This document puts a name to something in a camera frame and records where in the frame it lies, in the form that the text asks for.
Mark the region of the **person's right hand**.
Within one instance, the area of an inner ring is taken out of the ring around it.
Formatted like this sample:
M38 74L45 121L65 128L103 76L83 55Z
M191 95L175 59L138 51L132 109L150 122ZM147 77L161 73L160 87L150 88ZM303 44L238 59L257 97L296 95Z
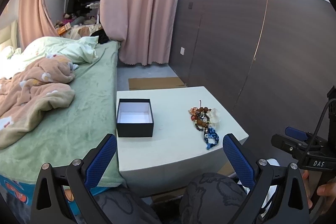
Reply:
M304 172L302 173L302 179L303 179L303 183L304 183L305 190L306 190L308 207L311 208L313 206L313 203L310 200L309 171L308 170L304 170ZM325 197L326 198L326 201L324 203L323 210L322 210L322 213L321 213L321 214L325 214L329 210L329 208L331 207L331 205L334 202L335 197L336 197L335 182L330 180L327 184L319 186L318 189L317 189L317 194L320 197Z

